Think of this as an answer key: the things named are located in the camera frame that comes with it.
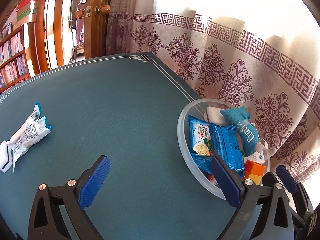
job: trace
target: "door knob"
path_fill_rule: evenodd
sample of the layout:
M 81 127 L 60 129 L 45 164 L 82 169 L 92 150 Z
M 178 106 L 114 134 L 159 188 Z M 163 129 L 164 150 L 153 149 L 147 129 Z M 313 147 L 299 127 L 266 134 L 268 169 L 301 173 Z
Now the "door knob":
M 108 14 L 110 12 L 110 5 L 103 5 L 101 6 L 101 8 L 96 5 L 96 7 L 94 8 L 94 14 L 97 17 L 99 13 L 101 14 Z
M 83 18 L 84 15 L 85 15 L 85 9 L 77 10 L 77 11 L 75 12 L 75 17 L 76 17 L 77 19 Z

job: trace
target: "white curtain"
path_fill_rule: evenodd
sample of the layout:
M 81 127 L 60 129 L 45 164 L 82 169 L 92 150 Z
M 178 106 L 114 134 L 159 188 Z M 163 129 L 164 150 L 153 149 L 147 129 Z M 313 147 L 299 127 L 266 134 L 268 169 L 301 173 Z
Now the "white curtain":
M 305 181 L 320 158 L 320 27 L 301 0 L 111 0 L 107 54 L 151 51 L 203 98 L 245 106 Z

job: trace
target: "white wrapper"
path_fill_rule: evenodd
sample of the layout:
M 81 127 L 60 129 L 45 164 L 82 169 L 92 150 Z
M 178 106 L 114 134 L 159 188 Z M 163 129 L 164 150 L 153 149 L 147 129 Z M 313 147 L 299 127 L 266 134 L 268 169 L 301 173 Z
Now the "white wrapper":
M 12 149 L 6 141 L 0 144 L 0 171 L 6 172 L 12 166 Z
M 18 131 L 16 131 L 14 135 L 12 135 L 11 139 L 9 141 L 7 141 L 7 145 L 16 144 L 18 139 L 19 139 L 19 137 L 23 134 L 24 130 L 28 126 L 30 126 L 34 121 L 38 120 L 40 118 L 40 116 L 41 116 L 41 106 L 40 106 L 40 103 L 36 103 L 32 114 L 27 118 L 27 120 L 20 127 L 20 129 Z
M 23 134 L 17 140 L 14 146 L 12 155 L 12 167 L 14 171 L 15 163 L 24 155 L 29 148 L 40 141 L 44 136 L 51 132 L 51 129 L 46 127 L 46 117 L 42 117 L 39 120 L 29 125 Z

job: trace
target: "wooden bookshelf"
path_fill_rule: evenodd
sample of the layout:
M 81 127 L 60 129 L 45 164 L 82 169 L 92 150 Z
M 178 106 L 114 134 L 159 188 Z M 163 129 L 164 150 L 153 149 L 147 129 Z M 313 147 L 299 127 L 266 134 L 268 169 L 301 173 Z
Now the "wooden bookshelf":
M 26 73 L 23 75 L 19 75 L 18 66 L 15 64 L 15 71 L 17 73 L 17 78 L 12 81 L 9 81 L 6 86 L 0 88 L 0 93 L 6 91 L 12 86 L 21 83 L 22 81 L 33 77 L 40 73 L 37 55 L 36 55 L 36 45 L 35 45 L 35 36 L 34 36 L 34 23 L 23 24 L 12 33 L 8 34 L 3 40 L 0 41 L 0 46 L 4 45 L 8 40 L 14 37 L 16 34 L 20 32 L 21 43 L 22 43 L 22 51 L 16 53 L 12 57 L 10 57 L 6 62 L 0 65 L 0 71 L 7 64 L 14 61 L 18 57 L 23 56 L 25 61 L 25 70 Z

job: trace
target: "window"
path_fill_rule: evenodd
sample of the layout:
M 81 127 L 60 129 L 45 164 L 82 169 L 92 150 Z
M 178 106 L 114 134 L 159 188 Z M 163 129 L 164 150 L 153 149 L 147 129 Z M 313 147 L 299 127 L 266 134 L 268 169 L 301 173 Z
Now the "window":
M 70 16 L 69 16 L 69 28 L 72 26 L 76 26 L 76 16 L 75 13 L 78 8 L 78 1 L 77 0 L 71 0 L 71 5 L 70 5 Z

